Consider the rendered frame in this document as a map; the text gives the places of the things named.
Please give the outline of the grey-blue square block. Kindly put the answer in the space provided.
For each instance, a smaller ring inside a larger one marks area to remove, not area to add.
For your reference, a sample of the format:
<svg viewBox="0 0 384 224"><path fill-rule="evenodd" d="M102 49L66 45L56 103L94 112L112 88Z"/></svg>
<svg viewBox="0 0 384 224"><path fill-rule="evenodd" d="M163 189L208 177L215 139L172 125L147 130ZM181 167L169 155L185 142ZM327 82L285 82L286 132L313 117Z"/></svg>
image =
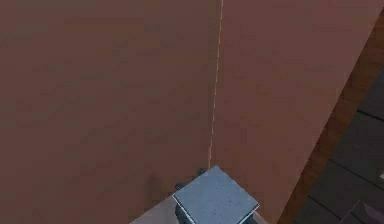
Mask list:
<svg viewBox="0 0 384 224"><path fill-rule="evenodd" d="M188 184L172 194L178 224L259 224L260 204L220 167L199 169Z"/></svg>

